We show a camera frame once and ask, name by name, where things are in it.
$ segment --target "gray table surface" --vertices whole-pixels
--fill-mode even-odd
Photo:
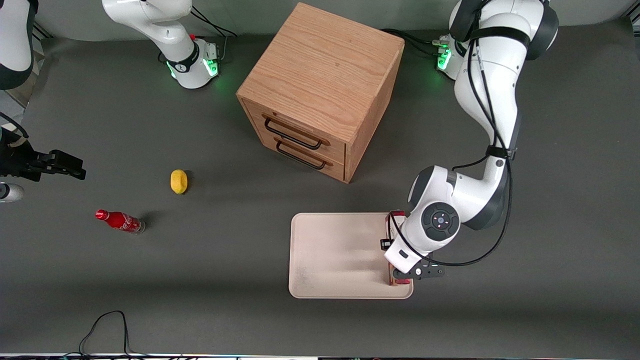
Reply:
[[[264,148],[235,97],[269,40],[230,40],[220,78],[198,90],[179,87],[149,41],[45,44],[24,124],[38,150],[79,156],[88,175],[13,180],[27,195],[0,206],[0,351],[73,351],[96,317],[121,309],[140,352],[640,357],[640,63],[628,20],[561,28],[525,65],[504,244],[400,301],[291,297],[291,218],[406,207],[420,170],[475,160],[486,135],[434,59],[407,47],[353,182],[308,170]],[[176,168],[191,172],[183,196],[169,188]],[[112,231],[99,208],[148,230]],[[473,258],[498,232],[462,229],[437,258]],[[121,336],[107,318],[87,350],[120,352]]]

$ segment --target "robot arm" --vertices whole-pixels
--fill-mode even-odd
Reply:
[[[37,11],[37,0],[0,0],[0,90],[16,88],[31,75],[31,30]],[[84,179],[86,172],[82,169],[82,160],[60,150],[49,154],[36,152],[20,124],[1,111],[0,118],[21,132],[17,135],[0,127],[0,177],[11,175],[39,181],[42,174],[65,174]]]
[[[399,235],[385,253],[401,272],[406,274],[422,257],[447,245],[461,224],[481,230],[502,216],[507,161],[513,156],[519,123],[515,85],[536,34],[547,34],[537,37],[543,45],[536,47],[545,50],[555,39],[557,17],[555,22],[543,20],[545,14],[554,17],[552,11],[548,2],[539,0],[462,0],[456,5],[449,37],[457,33],[466,44],[456,43],[452,56],[460,58],[449,59],[449,66],[460,65],[452,76],[455,94],[460,106],[486,131],[491,145],[482,179],[438,166],[417,176],[409,194],[413,211],[401,227],[404,239]]]
[[[17,88],[31,75],[36,12],[38,0],[0,0],[0,90]]]
[[[216,46],[192,39],[177,21],[189,15],[191,6],[191,0],[102,0],[112,20],[138,30],[158,46],[173,78],[189,89],[216,77],[219,65]]]

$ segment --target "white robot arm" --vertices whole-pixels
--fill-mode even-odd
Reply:
[[[38,0],[0,0],[0,90],[17,88],[31,75],[36,12]]]
[[[171,75],[183,87],[200,88],[218,75],[216,46],[191,38],[176,21],[189,15],[191,0],[102,0],[102,7],[115,22],[149,37],[166,57]]]
[[[417,176],[409,193],[413,211],[385,253],[402,273],[447,245],[460,225],[481,230],[501,218],[518,133],[515,85],[524,61],[555,40],[557,25],[548,1],[461,0],[454,8],[451,34],[441,38],[454,47],[438,69],[456,80],[460,106],[484,128],[490,146],[482,179],[438,166]]]

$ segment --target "bottle label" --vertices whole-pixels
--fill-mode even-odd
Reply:
[[[124,217],[124,224],[118,228],[118,230],[126,231],[128,233],[137,233],[140,231],[140,221],[137,218],[130,217],[127,214],[122,214]]]

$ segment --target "red bottle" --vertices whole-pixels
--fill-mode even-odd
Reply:
[[[113,229],[126,231],[135,235],[141,234],[145,230],[145,222],[129,216],[119,211],[112,213],[106,210],[95,212],[95,218],[109,224]]]

